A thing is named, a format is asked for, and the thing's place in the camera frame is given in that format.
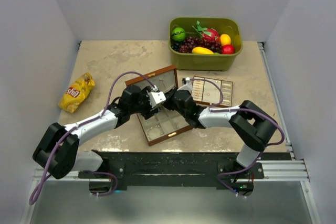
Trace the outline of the brown ring earring tray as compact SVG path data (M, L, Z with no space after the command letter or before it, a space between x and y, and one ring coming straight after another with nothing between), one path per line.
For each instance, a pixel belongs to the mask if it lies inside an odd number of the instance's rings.
M192 97L193 100L202 105L210 106L217 104L221 100L221 93L223 100L218 107L232 106L233 83L231 81L213 79L201 76L194 76L196 81L193 81Z

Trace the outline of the brown jewelry box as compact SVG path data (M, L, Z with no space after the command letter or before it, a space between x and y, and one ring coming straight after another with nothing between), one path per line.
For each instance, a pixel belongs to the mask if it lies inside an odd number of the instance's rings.
M143 77L135 77L125 82L126 86L138 86L143 89L153 83L159 91L168 93L179 87L176 66L170 65L145 74ZM168 110L163 103L156 107L156 114L146 119L138 113L137 117L146 137L148 146L161 143L192 129L186 120L177 112Z

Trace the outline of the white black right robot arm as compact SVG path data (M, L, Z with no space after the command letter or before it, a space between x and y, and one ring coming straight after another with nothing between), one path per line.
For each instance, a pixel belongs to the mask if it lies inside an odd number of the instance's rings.
M178 112L193 128L231 127L235 130L244 142L234 165L234 173L239 178L252 173L252 163L279 129L274 119L248 100L239 106L215 109L196 104L187 90L173 89L165 97L163 106Z

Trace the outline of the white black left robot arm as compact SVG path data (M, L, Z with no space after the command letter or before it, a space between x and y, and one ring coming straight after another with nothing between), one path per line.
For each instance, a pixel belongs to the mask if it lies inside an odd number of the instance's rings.
M51 124L33 153L33 160L55 179L65 177L70 171L81 170L78 148L95 136L125 124L133 114L150 118L159 112L166 100L157 87L126 87L102 111L77 123Z

